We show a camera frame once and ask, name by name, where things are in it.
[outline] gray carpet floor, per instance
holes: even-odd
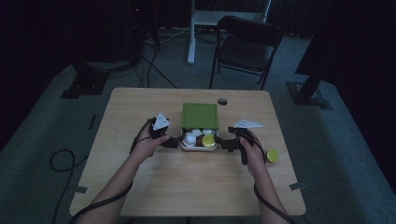
[[[199,37],[195,64],[187,64],[187,35],[164,38],[162,50],[153,61],[179,88],[208,88],[215,37],[203,33]],[[309,39],[285,37],[264,88],[272,97],[297,178],[306,185],[302,193],[307,211],[304,217],[294,219],[297,223],[396,223],[396,196],[337,89],[325,82],[319,86],[332,110],[295,105],[290,97],[286,82],[306,79],[294,71],[308,44]],[[146,45],[142,55],[151,61],[154,48]],[[109,69],[123,63],[91,65]],[[69,172],[57,173],[50,168],[51,155],[59,149],[70,149],[76,161],[83,160],[90,153],[112,90],[116,87],[147,88],[148,70],[149,64],[143,61],[130,70],[114,71],[101,95],[81,95],[78,99],[60,99],[76,75],[72,66],[52,80],[1,151],[0,223],[51,223],[69,177]],[[257,77],[224,69],[221,75],[215,76],[213,88],[258,90],[257,80]],[[151,88],[174,88],[154,68],[150,68],[149,85]],[[72,161],[67,153],[53,160],[60,169],[67,168]],[[73,173],[56,223],[67,223],[71,218],[68,208],[84,164]],[[119,223],[126,220],[128,217],[121,217]]]

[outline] chair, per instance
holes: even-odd
[[[277,26],[261,21],[250,21],[235,16],[219,20],[217,45],[213,59],[209,89],[212,89],[216,64],[218,73],[221,67],[261,76],[258,83],[264,88],[276,50],[283,32]],[[221,31],[226,37],[221,43]]]

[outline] white triangular object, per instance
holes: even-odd
[[[264,126],[264,125],[261,123],[250,121],[247,119],[239,120],[238,122],[236,122],[234,124],[235,128],[260,128],[262,126]]]
[[[154,131],[157,131],[169,125],[171,125],[171,122],[169,122],[169,120],[163,115],[163,113],[159,113],[157,116],[157,120],[155,120],[154,127],[152,129]]]

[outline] table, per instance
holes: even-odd
[[[264,127],[253,131],[264,150],[279,151],[279,162],[267,164],[279,198],[290,215],[303,214],[300,190],[290,189],[297,179],[268,92],[143,88],[116,88],[112,92],[78,184],[88,190],[75,193],[70,213],[87,206],[116,173],[147,119],[162,112],[171,121],[167,134],[179,136],[183,103],[216,104],[219,98],[228,101],[218,106],[219,135],[234,138],[227,127],[240,119],[263,123]],[[192,152],[159,147],[140,166],[121,215],[257,216],[253,183],[239,150],[228,152],[218,146],[214,152]]]
[[[195,10],[195,0],[191,0],[191,36],[187,63],[194,64],[195,62],[195,25],[216,26],[218,21],[225,16],[236,16],[253,21],[266,21],[270,5],[271,0],[266,0],[262,13]]]

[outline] person's right arm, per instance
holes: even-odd
[[[265,166],[265,162],[262,157],[262,151],[257,145],[252,147],[248,140],[243,137],[240,138],[240,142],[247,152],[247,168],[254,178],[258,192],[265,201],[276,207],[284,214],[287,214],[285,207],[277,196],[271,176],[269,175]],[[262,218],[262,224],[289,223],[283,217],[271,210],[268,206],[260,202],[260,200],[259,209]]]

